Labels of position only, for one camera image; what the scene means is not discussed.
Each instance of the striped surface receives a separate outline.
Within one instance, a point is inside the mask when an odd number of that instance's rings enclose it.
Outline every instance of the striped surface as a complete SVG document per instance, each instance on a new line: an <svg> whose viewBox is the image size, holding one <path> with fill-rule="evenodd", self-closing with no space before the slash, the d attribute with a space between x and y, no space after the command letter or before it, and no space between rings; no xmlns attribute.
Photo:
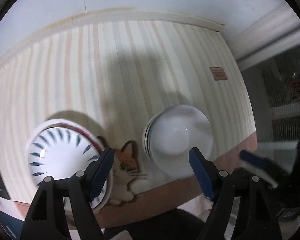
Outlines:
<svg viewBox="0 0 300 240"><path fill-rule="evenodd" d="M214 81L209 67L223 67L228 80ZM152 116L184 103L210 120L213 159L255 131L243 79L220 33L162 21L109 22L32 44L0 74L0 171L12 200L29 203L35 194L25 144L52 115L121 148L131 139L141 142ZM170 182L144 158L141 144L139 150L148 179L135 181L132 190Z"/></svg>

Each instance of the cat cutout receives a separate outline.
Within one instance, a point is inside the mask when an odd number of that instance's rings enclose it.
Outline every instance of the cat cutout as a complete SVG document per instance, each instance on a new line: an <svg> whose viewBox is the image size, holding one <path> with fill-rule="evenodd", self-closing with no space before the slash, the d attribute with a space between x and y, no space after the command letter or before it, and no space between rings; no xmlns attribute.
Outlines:
<svg viewBox="0 0 300 240"><path fill-rule="evenodd" d="M107 142L101 136L98 139L105 147ZM119 205L122 202L133 200L134 193L129 190L129 183L133 179L144 179L145 175L138 172L137 143L128 141L121 150L115 150L114 164L112 166L113 186L108 203Z"/></svg>

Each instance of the white bowl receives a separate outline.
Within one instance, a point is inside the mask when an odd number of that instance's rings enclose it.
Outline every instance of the white bowl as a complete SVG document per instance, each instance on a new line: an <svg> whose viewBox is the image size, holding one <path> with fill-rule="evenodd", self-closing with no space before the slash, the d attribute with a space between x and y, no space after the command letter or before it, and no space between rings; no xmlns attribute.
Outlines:
<svg viewBox="0 0 300 240"><path fill-rule="evenodd" d="M198 147L209 159L213 134L207 117L197 108L176 105L158 114L145 128L143 147L148 158L172 178L192 176L189 150Z"/></svg>
<svg viewBox="0 0 300 240"><path fill-rule="evenodd" d="M26 145L30 174L38 186L46 176L55 180L71 177L77 171L99 158L102 143L84 127L65 119L53 119L37 127ZM102 192L91 202L91 207L101 209L112 190L112 172ZM70 211L69 201L66 211Z"/></svg>

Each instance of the silver screw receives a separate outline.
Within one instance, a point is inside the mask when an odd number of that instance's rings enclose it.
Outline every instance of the silver screw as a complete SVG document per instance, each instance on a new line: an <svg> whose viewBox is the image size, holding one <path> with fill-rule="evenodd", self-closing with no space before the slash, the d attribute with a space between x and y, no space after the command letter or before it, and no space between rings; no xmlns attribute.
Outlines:
<svg viewBox="0 0 300 240"><path fill-rule="evenodd" d="M259 182L259 177L258 176L252 176L252 180L254 181L254 182Z"/></svg>
<svg viewBox="0 0 300 240"><path fill-rule="evenodd" d="M226 171L219 171L219 175L221 177L226 177L226 176L228 176L228 172L226 172Z"/></svg>
<svg viewBox="0 0 300 240"><path fill-rule="evenodd" d="M52 180L52 177L51 176L47 176L43 179L44 182L49 182Z"/></svg>
<svg viewBox="0 0 300 240"><path fill-rule="evenodd" d="M75 173L75 175L76 175L77 177L82 177L82 176L84 175L84 171L77 171L77 172Z"/></svg>

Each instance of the blue rubber tip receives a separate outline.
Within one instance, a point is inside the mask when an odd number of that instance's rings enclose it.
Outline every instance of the blue rubber tip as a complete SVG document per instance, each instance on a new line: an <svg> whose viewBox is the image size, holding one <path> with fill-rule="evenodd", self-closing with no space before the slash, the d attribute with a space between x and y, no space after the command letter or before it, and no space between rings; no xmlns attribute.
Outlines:
<svg viewBox="0 0 300 240"><path fill-rule="evenodd" d="M266 159L260 158L246 150L242 150L240 152L240 159L259 169L263 169L268 165L268 161Z"/></svg>
<svg viewBox="0 0 300 240"><path fill-rule="evenodd" d="M197 177L203 194L206 197L208 197L211 201L214 201L215 194L213 192L212 179L193 149L189 151L189 163L192 167L195 176Z"/></svg>
<svg viewBox="0 0 300 240"><path fill-rule="evenodd" d="M89 193L90 201L94 200L96 197L100 195L103 185L106 182L106 179L112 168L113 162L114 162L114 151L110 149L106 153L106 156L102 161L102 164L100 165L99 169L97 170L97 172L95 173L92 179L91 189Z"/></svg>

